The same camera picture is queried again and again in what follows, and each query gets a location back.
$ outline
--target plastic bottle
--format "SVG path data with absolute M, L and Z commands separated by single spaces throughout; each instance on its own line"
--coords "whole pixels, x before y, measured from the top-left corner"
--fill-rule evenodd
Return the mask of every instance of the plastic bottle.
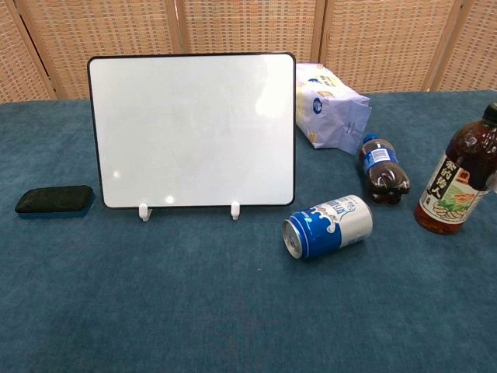
M 376 202 L 398 204 L 402 194 L 409 193 L 411 184 L 398 165 L 394 147 L 377 134 L 368 134 L 363 143 L 359 162 L 366 174 L 370 197 Z
M 416 221 L 443 235 L 461 229 L 497 175 L 497 103 L 450 140 L 415 209 Z

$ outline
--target plastic bag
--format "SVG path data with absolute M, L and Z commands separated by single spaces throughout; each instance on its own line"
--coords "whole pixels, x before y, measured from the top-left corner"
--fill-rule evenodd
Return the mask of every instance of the plastic bag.
M 315 148 L 355 155 L 370 117 L 369 101 L 322 64 L 297 64 L 297 126 Z

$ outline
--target blue bottle cap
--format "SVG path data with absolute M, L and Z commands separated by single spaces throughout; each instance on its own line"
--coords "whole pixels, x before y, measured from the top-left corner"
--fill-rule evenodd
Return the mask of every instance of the blue bottle cap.
M 363 144 L 366 144 L 369 140 L 373 140 L 374 138 L 380 138 L 377 134 L 367 134 L 364 136 Z

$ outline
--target rattan screen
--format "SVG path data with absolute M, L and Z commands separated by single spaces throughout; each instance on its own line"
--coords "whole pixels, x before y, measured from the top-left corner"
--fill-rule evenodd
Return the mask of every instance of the rattan screen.
M 28 40 L 23 39 L 13 19 L 17 15 L 11 13 L 6 1 L 10 0 L 0 0 L 0 103 L 50 99 L 43 83 L 47 78 L 36 68 L 26 46 Z
M 173 0 L 18 0 L 61 98 L 89 97 L 86 63 L 95 55 L 170 54 Z
M 192 53 L 289 51 L 297 62 L 311 59 L 315 0 L 177 2 Z
M 452 0 L 328 0 L 321 62 L 360 92 L 418 91 Z
M 438 90 L 497 89 L 497 2 L 477 0 Z

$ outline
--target white whiteboard surface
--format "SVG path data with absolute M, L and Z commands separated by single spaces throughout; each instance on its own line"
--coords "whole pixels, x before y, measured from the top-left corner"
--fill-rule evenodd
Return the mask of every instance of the white whiteboard surface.
M 88 73 L 106 206 L 293 201 L 291 54 L 93 58 Z

